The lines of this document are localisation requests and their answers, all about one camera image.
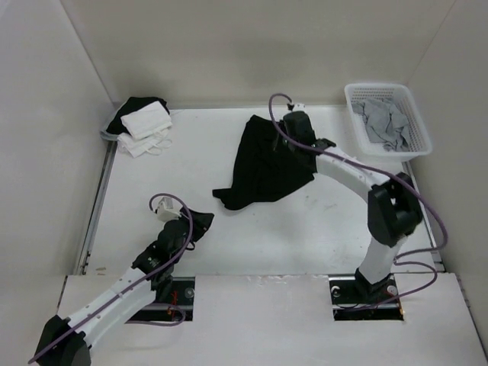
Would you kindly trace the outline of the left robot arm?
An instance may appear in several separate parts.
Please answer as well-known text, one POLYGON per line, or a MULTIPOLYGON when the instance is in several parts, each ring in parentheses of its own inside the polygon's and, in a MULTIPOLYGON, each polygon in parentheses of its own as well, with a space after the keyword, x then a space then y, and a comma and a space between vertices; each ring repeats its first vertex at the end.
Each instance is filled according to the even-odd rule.
POLYGON ((144 320, 135 319, 135 315, 153 303, 162 305, 164 316, 148 324, 173 327, 183 323, 187 313, 177 303, 172 272, 183 252, 194 249, 213 220, 212 213, 181 209, 109 289, 66 318, 55 315, 46 322, 32 362, 90 365, 97 347, 110 332, 125 323, 143 325, 144 320))

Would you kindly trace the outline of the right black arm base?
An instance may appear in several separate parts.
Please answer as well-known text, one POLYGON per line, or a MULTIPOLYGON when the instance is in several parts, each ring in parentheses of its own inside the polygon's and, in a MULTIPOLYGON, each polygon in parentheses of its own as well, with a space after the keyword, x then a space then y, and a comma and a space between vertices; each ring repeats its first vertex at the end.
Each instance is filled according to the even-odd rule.
POLYGON ((361 294, 353 279, 332 279, 329 282, 332 315, 336 321, 403 321, 399 300, 384 301, 398 295, 397 284, 391 278, 373 294, 361 294))

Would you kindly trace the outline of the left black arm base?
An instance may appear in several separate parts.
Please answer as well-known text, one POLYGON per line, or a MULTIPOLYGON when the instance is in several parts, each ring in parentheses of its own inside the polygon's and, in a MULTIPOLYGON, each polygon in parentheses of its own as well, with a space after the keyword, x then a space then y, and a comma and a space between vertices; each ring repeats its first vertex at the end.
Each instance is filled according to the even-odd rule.
POLYGON ((156 300, 130 318, 130 322, 176 323, 182 315, 173 306, 185 312, 185 322, 193 320, 195 277, 173 278, 166 290, 157 291, 156 300))

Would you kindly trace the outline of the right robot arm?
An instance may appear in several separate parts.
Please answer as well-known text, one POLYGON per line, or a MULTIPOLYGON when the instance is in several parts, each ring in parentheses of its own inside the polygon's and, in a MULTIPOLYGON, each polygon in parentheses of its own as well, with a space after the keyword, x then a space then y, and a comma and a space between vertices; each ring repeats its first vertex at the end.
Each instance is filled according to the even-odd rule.
POLYGON ((395 257, 422 222, 419 200, 406 188, 412 179, 402 172, 390 178, 364 169, 334 142, 316 138, 305 111, 285 114, 278 126, 276 146, 286 146, 301 164, 346 186, 367 204, 371 241, 355 271, 353 290, 359 300, 372 301, 386 289, 395 257))

